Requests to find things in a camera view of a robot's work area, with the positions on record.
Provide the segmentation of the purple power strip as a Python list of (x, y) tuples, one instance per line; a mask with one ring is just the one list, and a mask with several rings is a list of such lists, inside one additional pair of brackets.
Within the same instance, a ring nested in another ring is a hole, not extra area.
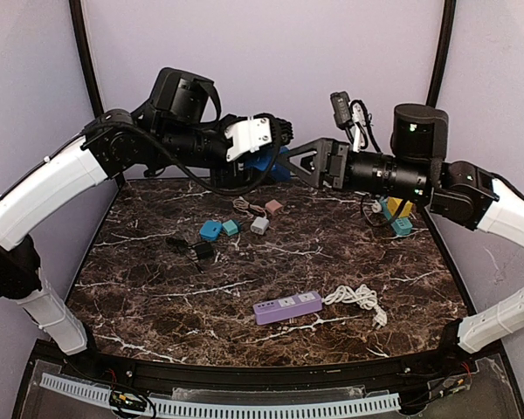
[(256, 324), (268, 325), (283, 320), (317, 313), (322, 309), (322, 297), (316, 291), (268, 300), (252, 306)]

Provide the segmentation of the blue adapter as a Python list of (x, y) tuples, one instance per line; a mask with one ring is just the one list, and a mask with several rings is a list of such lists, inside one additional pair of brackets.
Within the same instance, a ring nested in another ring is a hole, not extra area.
[(206, 221), (199, 231), (200, 237), (208, 242), (216, 241), (219, 237), (223, 225), (219, 221)]

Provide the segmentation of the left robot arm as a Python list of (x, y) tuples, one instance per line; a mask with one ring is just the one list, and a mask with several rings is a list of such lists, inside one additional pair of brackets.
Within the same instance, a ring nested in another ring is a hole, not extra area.
[(174, 68), (161, 69), (151, 94), (134, 111), (108, 111), (0, 195), (0, 296), (15, 301), (68, 356), (94, 349), (92, 333), (66, 307), (45, 278), (31, 231), (83, 192), (135, 165), (156, 176), (175, 166), (235, 169), (247, 155), (278, 155), (290, 124), (269, 113), (238, 117), (220, 106), (211, 79)]

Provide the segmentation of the dark blue cube socket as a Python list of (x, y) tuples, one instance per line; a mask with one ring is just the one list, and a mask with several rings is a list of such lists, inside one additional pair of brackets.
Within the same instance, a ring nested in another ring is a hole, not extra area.
[[(254, 154), (253, 157), (249, 157), (245, 161), (245, 168), (253, 169), (254, 171), (263, 172), (272, 159), (272, 150), (262, 150)], [(282, 165), (275, 162), (272, 165), (272, 170), (267, 176), (271, 181), (274, 182), (288, 182), (291, 180), (291, 172), (283, 167)]]

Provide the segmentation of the yellow cube socket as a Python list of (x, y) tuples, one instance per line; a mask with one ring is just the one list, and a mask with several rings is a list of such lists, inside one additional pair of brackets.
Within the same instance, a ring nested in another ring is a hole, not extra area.
[(405, 205), (402, 205), (403, 203), (403, 200), (402, 199), (399, 199), (399, 198), (395, 198), (395, 197), (389, 197), (387, 199), (387, 209), (389, 211), (389, 213), (394, 216), (396, 214), (396, 212), (402, 208), (402, 210), (400, 211), (400, 214), (398, 215), (399, 218), (405, 218), (405, 217), (409, 217), (410, 214), (411, 214), (411, 211), (413, 209), (413, 203), (409, 202), (409, 201), (406, 201), (405, 202)]

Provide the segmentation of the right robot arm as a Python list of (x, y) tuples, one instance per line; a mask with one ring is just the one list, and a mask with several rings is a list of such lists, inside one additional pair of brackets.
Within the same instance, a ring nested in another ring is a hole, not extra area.
[(313, 188), (399, 198), (524, 248), (524, 195), (498, 174), (468, 161), (446, 161), (448, 125), (440, 109), (400, 104), (394, 108), (390, 155), (320, 138), (277, 161)]

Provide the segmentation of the teal power strip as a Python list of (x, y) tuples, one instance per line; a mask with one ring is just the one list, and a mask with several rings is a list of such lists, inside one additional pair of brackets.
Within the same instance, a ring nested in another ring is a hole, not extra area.
[(402, 208), (400, 208), (396, 212), (396, 214), (392, 216), (387, 209), (387, 204), (386, 204), (387, 199), (388, 197), (384, 197), (379, 200), (379, 203), (381, 204), (381, 207), (382, 207), (383, 215), (385, 216), (387, 221), (390, 221), (391, 219), (395, 218), (395, 220), (392, 223), (390, 223), (390, 227), (392, 228), (392, 230), (395, 232), (395, 234), (398, 237), (408, 236), (411, 233), (412, 228), (413, 228), (413, 224), (411, 223), (410, 217), (405, 217), (405, 218), (398, 217)]

